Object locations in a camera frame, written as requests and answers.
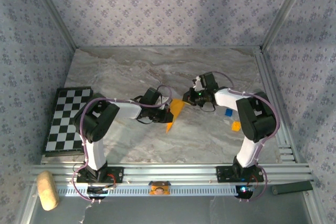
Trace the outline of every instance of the patterned wallpaper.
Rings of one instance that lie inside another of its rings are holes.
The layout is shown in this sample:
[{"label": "patterned wallpaper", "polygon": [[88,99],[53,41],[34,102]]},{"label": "patterned wallpaper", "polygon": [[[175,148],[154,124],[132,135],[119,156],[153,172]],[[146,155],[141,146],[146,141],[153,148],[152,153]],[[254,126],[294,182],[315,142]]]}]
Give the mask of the patterned wallpaper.
[{"label": "patterned wallpaper", "polygon": [[0,223],[13,223],[73,54],[40,0],[0,5]]},{"label": "patterned wallpaper", "polygon": [[260,45],[284,0],[52,0],[77,46]]},{"label": "patterned wallpaper", "polygon": [[300,154],[336,223],[336,0],[297,0],[269,49]]}]

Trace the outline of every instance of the black and white checkerboard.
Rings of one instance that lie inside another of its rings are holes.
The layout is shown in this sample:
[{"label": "black and white checkerboard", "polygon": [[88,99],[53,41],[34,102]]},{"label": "black and white checkerboard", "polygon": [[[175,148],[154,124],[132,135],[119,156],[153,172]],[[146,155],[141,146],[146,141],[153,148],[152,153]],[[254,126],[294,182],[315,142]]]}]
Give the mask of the black and white checkerboard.
[{"label": "black and white checkerboard", "polygon": [[83,153],[82,142],[70,119],[87,103],[93,91],[90,87],[57,89],[43,154],[46,156]]}]

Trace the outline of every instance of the blue block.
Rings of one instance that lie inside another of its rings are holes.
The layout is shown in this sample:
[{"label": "blue block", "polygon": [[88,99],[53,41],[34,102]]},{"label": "blue block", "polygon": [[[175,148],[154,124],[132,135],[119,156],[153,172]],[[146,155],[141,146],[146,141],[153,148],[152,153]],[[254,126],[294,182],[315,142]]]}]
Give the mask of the blue block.
[{"label": "blue block", "polygon": [[226,109],[226,111],[225,111],[226,116],[232,116],[232,113],[233,113],[233,110],[231,110],[231,109]]}]

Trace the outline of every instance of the marble surface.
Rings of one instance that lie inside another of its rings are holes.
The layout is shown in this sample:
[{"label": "marble surface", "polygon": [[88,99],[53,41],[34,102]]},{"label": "marble surface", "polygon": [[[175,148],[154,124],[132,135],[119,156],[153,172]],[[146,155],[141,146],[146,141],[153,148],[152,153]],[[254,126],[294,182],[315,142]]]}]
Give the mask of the marble surface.
[{"label": "marble surface", "polygon": [[[249,50],[171,47],[77,49],[65,87],[91,86],[107,97],[130,99],[163,83],[172,87],[174,98],[181,98],[192,86],[192,79],[212,70],[229,75],[236,90],[263,88]],[[222,76],[216,76],[216,80],[220,86],[230,85]],[[105,155],[109,163],[231,163],[240,150],[243,133],[231,130],[237,114],[228,118],[224,113],[223,107],[209,113],[185,106],[167,134],[165,124],[115,120],[103,139]],[[279,156],[276,140],[272,139],[259,160],[276,163]],[[43,162],[82,160],[83,156],[43,158]]]}]

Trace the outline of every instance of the cylindrical cork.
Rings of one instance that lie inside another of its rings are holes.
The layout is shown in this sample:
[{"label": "cylindrical cork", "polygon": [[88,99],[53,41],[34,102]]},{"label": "cylindrical cork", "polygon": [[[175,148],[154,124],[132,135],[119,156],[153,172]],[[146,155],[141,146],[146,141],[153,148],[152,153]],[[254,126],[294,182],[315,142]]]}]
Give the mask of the cylindrical cork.
[{"label": "cylindrical cork", "polygon": [[57,207],[59,197],[51,172],[45,170],[37,176],[37,190],[44,210],[50,211]]}]

